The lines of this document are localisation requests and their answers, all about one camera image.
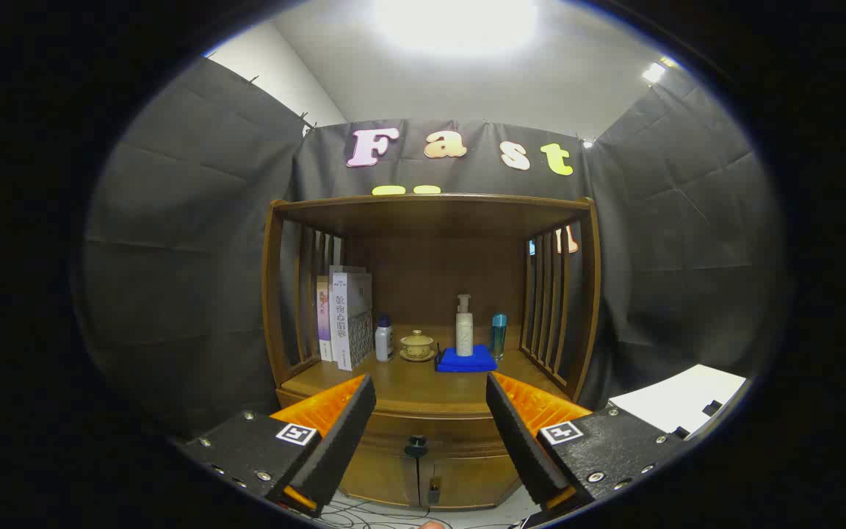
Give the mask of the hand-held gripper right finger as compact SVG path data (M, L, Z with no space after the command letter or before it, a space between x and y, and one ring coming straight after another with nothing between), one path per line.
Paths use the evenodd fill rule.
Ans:
M521 485L544 515L605 501L652 475L684 448L620 406L588 411L516 378L487 374L485 401Z

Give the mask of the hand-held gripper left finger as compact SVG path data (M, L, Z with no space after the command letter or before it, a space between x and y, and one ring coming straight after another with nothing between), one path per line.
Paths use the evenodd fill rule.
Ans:
M360 375L272 414L243 411L177 446L225 484L318 517L339 489L376 404Z

